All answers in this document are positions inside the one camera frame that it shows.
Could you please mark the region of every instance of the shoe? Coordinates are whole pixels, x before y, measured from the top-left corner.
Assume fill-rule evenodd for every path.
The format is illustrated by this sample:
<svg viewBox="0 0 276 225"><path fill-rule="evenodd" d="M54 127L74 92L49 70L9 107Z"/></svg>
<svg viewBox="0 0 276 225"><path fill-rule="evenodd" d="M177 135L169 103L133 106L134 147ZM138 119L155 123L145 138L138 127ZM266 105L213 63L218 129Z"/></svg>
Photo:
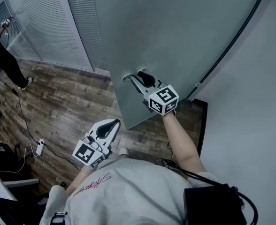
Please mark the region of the shoe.
<svg viewBox="0 0 276 225"><path fill-rule="evenodd" d="M130 152L129 152L129 150L127 149L127 148L124 148L124 147L122 147L122 148L120 148L119 149L119 155L121 156L121 155L126 155L126 156L130 156Z"/></svg>
<svg viewBox="0 0 276 225"><path fill-rule="evenodd" d="M32 78L32 77L29 77L29 78L27 79L27 85L26 85L24 88L22 88L22 90L23 90L23 91L26 90L26 88L31 84L32 81L33 81L33 78Z"/></svg>

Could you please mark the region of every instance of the floor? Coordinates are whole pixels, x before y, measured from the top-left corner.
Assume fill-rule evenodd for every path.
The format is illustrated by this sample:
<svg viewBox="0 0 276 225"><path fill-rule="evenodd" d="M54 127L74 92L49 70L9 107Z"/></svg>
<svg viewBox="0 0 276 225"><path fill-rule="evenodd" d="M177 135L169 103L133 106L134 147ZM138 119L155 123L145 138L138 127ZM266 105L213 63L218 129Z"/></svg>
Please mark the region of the floor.
<svg viewBox="0 0 276 225"><path fill-rule="evenodd" d="M43 62L18 60L18 63L24 75L33 77L26 91L18 90L4 72L0 73L0 79L17 90L33 137L36 140L43 138L57 155L68 158L80 167L81 164L72 157L78 140L95 122L119 118L121 129L112 144L115 154L124 146L137 159L154 161L157 158L170 158L171 153L166 147L168 138L159 115L130 130L124 128L109 77ZM0 112L3 114L0 118L0 140L11 147L19 143L19 157L22 158L25 145L32 139L20 108L16 107L18 97L1 82L0 102ZM182 101L177 108L177 118L194 143L198 144L202 107ZM42 156L29 158L27 164L32 176L40 179L36 192L41 194L62 181L68 185L77 174L72 164L46 148Z"/></svg>

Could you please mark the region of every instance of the power strip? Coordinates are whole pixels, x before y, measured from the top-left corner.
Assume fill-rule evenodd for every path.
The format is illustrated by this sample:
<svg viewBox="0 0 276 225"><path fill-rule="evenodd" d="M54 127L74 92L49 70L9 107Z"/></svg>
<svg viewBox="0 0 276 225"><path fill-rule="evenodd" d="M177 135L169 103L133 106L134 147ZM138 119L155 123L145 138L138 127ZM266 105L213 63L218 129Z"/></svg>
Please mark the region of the power strip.
<svg viewBox="0 0 276 225"><path fill-rule="evenodd" d="M43 139L40 139L40 140L39 140L39 143L38 143L37 150L36 150L36 153L37 153L38 155L40 155L40 156L41 156L41 154L42 154L43 147L44 147L44 140L43 140Z"/></svg>

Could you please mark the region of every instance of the black pants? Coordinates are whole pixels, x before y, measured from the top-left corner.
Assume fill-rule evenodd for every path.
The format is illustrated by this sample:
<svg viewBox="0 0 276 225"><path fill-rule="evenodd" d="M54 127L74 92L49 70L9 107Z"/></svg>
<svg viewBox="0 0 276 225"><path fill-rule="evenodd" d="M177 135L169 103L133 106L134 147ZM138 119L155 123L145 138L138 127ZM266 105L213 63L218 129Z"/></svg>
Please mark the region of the black pants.
<svg viewBox="0 0 276 225"><path fill-rule="evenodd" d="M27 85L27 79L24 78L16 59L11 54L0 58L0 68L18 87L24 88Z"/></svg>

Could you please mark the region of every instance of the person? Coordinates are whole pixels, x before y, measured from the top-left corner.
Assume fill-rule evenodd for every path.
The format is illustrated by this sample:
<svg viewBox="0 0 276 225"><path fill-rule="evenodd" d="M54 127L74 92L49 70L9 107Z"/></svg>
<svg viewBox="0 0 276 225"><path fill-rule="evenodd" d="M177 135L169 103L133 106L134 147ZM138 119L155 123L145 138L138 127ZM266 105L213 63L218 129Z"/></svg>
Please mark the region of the person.
<svg viewBox="0 0 276 225"><path fill-rule="evenodd" d="M163 116L170 146L182 169L216 181L208 173L197 149L172 112ZM120 149L118 160L107 159L96 171L84 166L64 190L53 186L41 225L55 224L183 224L184 189L208 184L147 161L129 158Z"/></svg>
<svg viewBox="0 0 276 225"><path fill-rule="evenodd" d="M0 29L0 38L4 32L6 24ZM10 54L0 43L0 68L8 75L9 79L15 83L19 89L25 90L32 82L32 78L24 78L20 71L15 57Z"/></svg>

